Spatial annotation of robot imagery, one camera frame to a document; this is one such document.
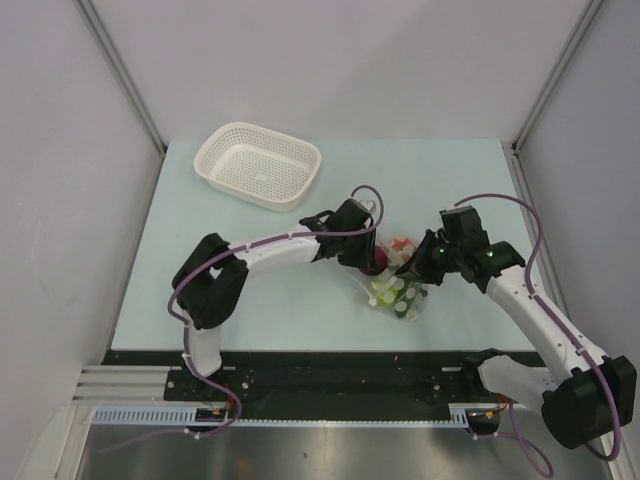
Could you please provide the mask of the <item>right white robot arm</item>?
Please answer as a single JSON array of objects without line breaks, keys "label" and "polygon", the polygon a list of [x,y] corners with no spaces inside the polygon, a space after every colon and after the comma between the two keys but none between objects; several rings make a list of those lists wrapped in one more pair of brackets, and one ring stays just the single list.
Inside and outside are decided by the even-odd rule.
[{"label": "right white robot arm", "polygon": [[624,356],[609,357],[539,292],[521,255],[507,242],[492,244],[486,233],[454,239],[427,231],[396,272],[405,280],[439,285],[460,274],[515,322],[547,370],[522,365],[488,349],[464,360],[463,393],[484,401],[500,393],[540,414],[555,440],[567,449],[613,436],[612,461],[622,446],[622,428],[633,418],[637,372]]}]

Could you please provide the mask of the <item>polka dot zip bag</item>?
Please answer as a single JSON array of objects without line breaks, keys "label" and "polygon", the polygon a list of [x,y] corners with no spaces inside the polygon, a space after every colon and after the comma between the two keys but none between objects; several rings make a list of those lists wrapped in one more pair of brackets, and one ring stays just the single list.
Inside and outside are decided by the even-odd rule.
[{"label": "polka dot zip bag", "polygon": [[[347,270],[347,274],[354,284],[363,292],[363,299],[366,304],[382,312],[387,316],[395,317],[404,321],[416,321],[423,310],[424,303],[429,294],[429,287],[426,284],[409,281],[395,276],[396,270],[405,262],[395,254],[390,248],[393,237],[379,237],[378,244],[384,249],[388,257],[388,267],[377,276],[365,276],[352,269]],[[375,297],[390,287],[395,287],[400,291],[400,297],[393,308],[382,308],[376,305]]]}]

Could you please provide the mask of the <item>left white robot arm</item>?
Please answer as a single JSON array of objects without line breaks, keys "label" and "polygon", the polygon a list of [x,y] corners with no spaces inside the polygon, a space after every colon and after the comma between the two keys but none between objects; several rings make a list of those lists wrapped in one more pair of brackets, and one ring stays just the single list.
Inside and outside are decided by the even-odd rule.
[{"label": "left white robot arm", "polygon": [[233,315],[248,280],[331,258],[365,267],[375,259],[380,222],[368,213],[326,210],[266,238],[231,243],[217,233],[203,237],[172,279],[167,301],[169,315],[182,324],[187,389],[202,400],[219,392],[222,325]]}]

